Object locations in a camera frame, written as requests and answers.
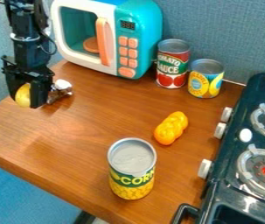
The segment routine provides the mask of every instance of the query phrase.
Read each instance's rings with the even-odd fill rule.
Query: wooden table
[[[214,157],[221,111],[243,87],[224,83],[218,97],[202,100],[187,87],[158,87],[153,72],[125,80],[65,61],[53,71],[73,84],[72,97],[38,109],[0,102],[0,167],[110,223],[169,223],[179,204],[199,206],[199,164]],[[172,146],[162,146],[153,130],[177,110],[190,125]],[[124,137],[145,139],[157,151],[154,188],[136,201],[108,186],[108,147]]]

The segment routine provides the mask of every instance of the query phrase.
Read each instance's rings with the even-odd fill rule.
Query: can
[[[158,43],[157,84],[180,88],[186,82],[190,47],[182,39],[169,38]]]
[[[214,59],[197,59],[191,63],[188,92],[198,98],[213,98],[220,93],[224,67]]]
[[[135,137],[117,141],[108,150],[109,185],[126,200],[138,200],[154,185],[157,154],[153,146]]]

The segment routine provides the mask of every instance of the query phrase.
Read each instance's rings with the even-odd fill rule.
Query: silver can lid
[[[154,167],[156,160],[157,154],[153,146],[136,137],[123,138],[111,145],[108,151],[109,164],[115,170],[134,177],[142,177]]]
[[[189,45],[182,39],[168,38],[158,43],[158,50],[162,53],[186,53]]]
[[[221,74],[224,67],[214,59],[196,59],[191,63],[191,70],[201,74]]]

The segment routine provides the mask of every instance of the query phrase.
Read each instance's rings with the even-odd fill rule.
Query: white button
[[[243,143],[248,143],[250,140],[252,140],[253,133],[250,129],[242,129],[241,132],[239,133],[239,139]]]
[[[233,109],[229,107],[225,107],[224,111],[222,112],[220,120],[224,123],[227,123],[232,115]]]
[[[212,162],[210,160],[203,159],[203,161],[200,163],[200,166],[199,166],[198,176],[200,178],[206,179],[210,171],[211,165],[212,165]]]
[[[218,139],[221,139],[223,134],[225,133],[227,125],[223,122],[219,122],[214,132],[214,136]]]
[[[72,84],[70,82],[68,82],[67,80],[56,80],[54,83],[54,86],[58,89],[58,90],[64,90],[67,88],[71,88]]]

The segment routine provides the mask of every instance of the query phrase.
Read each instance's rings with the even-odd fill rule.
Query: black stove
[[[265,73],[249,80],[234,109],[224,109],[214,135],[220,150],[199,167],[201,207],[182,204],[172,223],[188,214],[197,224],[265,223]]]

